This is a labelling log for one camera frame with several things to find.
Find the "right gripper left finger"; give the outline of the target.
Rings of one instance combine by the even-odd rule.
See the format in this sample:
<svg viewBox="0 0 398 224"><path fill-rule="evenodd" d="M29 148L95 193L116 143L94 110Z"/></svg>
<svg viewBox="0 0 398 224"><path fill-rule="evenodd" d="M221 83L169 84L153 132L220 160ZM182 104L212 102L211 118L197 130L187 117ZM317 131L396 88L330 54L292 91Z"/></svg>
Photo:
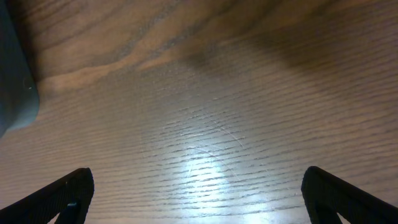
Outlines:
<svg viewBox="0 0 398 224"><path fill-rule="evenodd" d="M93 174L79 168L1 209L1 223L83 224L94 194Z"/></svg>

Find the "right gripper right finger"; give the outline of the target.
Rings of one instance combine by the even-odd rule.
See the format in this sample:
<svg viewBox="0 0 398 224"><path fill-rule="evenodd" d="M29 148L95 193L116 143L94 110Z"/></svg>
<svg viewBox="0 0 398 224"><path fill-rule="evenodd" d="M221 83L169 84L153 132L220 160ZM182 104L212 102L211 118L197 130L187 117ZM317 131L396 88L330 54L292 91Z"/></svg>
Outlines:
<svg viewBox="0 0 398 224"><path fill-rule="evenodd" d="M397 223L397 207L319 167L305 171L301 191L312 223Z"/></svg>

